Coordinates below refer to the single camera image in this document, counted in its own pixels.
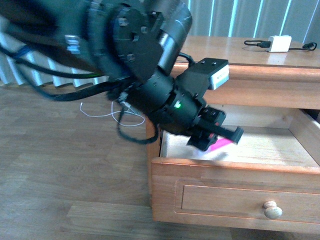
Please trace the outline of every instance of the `wooden knob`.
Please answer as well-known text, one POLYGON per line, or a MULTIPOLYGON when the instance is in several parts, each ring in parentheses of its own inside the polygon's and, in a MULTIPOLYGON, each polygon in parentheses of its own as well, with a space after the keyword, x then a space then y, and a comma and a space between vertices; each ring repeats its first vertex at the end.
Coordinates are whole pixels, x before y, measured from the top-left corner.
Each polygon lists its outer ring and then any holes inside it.
POLYGON ((263 204, 264 215, 268 219, 278 219, 282 216, 282 209, 277 206, 275 201, 266 201, 263 204))

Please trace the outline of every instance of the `open drawer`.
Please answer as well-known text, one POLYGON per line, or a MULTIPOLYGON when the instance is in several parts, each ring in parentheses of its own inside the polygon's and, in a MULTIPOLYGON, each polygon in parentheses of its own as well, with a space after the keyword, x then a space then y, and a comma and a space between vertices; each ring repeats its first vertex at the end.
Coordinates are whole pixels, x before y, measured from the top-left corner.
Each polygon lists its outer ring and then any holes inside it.
POLYGON ((153 219, 319 233, 320 124, 298 109, 213 107, 242 139, 201 152, 165 132, 152 160, 153 219))

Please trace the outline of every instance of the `green led light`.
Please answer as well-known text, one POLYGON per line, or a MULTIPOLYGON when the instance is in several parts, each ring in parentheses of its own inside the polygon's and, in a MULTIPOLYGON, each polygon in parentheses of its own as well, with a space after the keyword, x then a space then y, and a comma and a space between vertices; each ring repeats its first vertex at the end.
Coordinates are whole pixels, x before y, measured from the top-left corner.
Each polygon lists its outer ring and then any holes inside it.
POLYGON ((180 102, 179 100, 176 101, 174 107, 175 107, 176 109, 179 109, 179 108, 181 108, 181 106, 182 106, 181 102, 180 102))

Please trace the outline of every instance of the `blue cable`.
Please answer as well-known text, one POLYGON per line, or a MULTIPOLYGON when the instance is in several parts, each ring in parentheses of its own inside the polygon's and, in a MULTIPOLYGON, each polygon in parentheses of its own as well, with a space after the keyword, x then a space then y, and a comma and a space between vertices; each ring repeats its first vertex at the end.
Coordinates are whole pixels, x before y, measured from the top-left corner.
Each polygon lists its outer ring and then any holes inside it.
POLYGON ((31 51, 32 49, 30 47, 28 47, 27 45, 24 45, 12 56, 12 58, 19 59, 31 51))

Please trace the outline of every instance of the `wooden floor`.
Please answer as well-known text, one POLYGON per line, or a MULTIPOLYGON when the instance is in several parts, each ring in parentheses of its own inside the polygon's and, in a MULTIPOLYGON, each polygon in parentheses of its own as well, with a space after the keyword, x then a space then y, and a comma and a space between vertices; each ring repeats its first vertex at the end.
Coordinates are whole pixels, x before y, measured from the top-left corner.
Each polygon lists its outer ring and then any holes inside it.
MULTIPOLYGON (((83 100, 107 114, 104 94, 83 100)), ((0 86, 1 240, 318 240, 320 235, 152 221, 145 146, 80 101, 0 86)), ((137 138, 144 125, 126 129, 137 138)))

